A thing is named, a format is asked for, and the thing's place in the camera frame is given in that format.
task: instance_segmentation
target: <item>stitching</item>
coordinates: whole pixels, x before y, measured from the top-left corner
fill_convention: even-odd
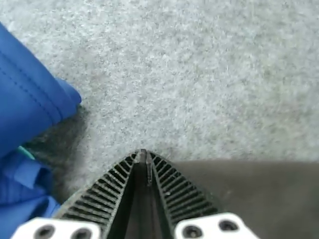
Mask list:
[[[19,68],[13,61],[11,61],[11,59],[9,59],[2,51],[0,51],[0,54],[8,61],[10,62],[15,68],[18,69],[18,71],[20,73],[22,73],[31,83],[33,83],[35,85],[35,87],[37,87],[38,90],[40,90],[47,98],[48,100],[54,105],[54,107],[58,110],[59,114],[60,114],[60,117],[61,119],[63,118],[62,117],[62,113],[60,111],[60,109],[55,105],[55,103],[51,100],[51,98],[49,97],[49,95],[36,83],[34,82],[31,77],[29,77],[24,71],[22,71],[21,68]]]
[[[11,76],[7,75],[2,68],[0,67],[0,72],[4,75],[7,76],[17,87],[19,87],[22,91],[24,91],[35,103],[37,103],[43,110],[46,112],[46,114],[49,116],[51,123],[53,124],[53,118],[49,111],[46,110],[46,108],[25,88],[23,88],[21,85],[19,85]]]

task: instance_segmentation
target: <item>ribbed gripper pad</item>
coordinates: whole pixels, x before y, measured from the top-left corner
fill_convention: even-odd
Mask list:
[[[217,214],[219,202],[187,180],[171,163],[151,153],[153,172],[171,229],[179,221]]]
[[[118,209],[136,154],[131,154],[98,179],[62,216],[95,222],[108,231]]]

